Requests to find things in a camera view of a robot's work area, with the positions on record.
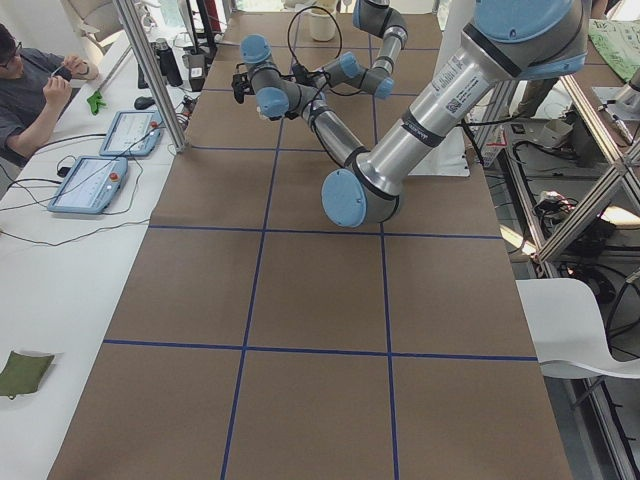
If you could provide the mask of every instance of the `white chair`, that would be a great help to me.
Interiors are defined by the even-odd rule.
[[[104,55],[113,43],[113,35],[122,30],[112,0],[64,0],[82,37],[87,38]]]
[[[587,285],[570,278],[516,284],[543,375],[640,378],[640,359],[619,362],[611,356],[600,309]]]

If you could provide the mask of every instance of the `computer mouse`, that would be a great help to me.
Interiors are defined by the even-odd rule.
[[[151,105],[154,105],[156,101],[153,97],[138,97],[136,101],[133,102],[133,106],[136,110],[146,110]]]

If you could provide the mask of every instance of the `screen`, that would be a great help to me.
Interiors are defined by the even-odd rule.
[[[115,160],[105,161],[99,158],[82,160],[73,176],[67,180],[64,190],[54,202],[55,205],[58,207],[92,206],[115,163]]]
[[[142,138],[149,132],[153,118],[150,113],[123,113],[111,132],[106,150],[109,152],[135,153],[145,147]]]

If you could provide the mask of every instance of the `green cloth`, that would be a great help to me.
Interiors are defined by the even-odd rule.
[[[611,69],[631,80],[640,67],[640,21],[589,20],[589,37]]]
[[[11,352],[4,370],[0,373],[0,396],[13,400],[16,395],[37,391],[53,357],[31,357]]]

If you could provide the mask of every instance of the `light blue joint cap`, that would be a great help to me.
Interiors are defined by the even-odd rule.
[[[367,199],[357,177],[345,168],[331,172],[322,185],[322,206],[340,227],[362,225],[367,215]]]
[[[356,0],[356,5],[353,7],[353,26],[360,30],[360,0]]]
[[[587,54],[583,53],[573,58],[567,58],[554,63],[547,63],[537,67],[527,68],[520,74],[518,80],[542,80],[544,78],[560,77],[576,73],[584,66]]]
[[[374,94],[374,96],[381,100],[388,98],[389,95],[391,95],[391,92],[393,91],[393,87],[395,86],[395,84],[396,83],[393,81],[393,78],[391,77],[385,78],[382,82],[380,82],[380,85],[378,85],[378,88],[376,88],[376,93]]]
[[[276,87],[264,87],[256,93],[260,113],[265,117],[279,118],[289,110],[289,97]]]
[[[340,68],[344,74],[349,78],[355,78],[360,73],[360,64],[356,59],[356,56],[347,52],[340,56]]]
[[[519,43],[560,22],[573,0],[476,0],[475,24],[490,40]]]
[[[247,35],[240,44],[240,51],[244,62],[251,65],[264,62],[271,56],[269,42],[262,35]]]

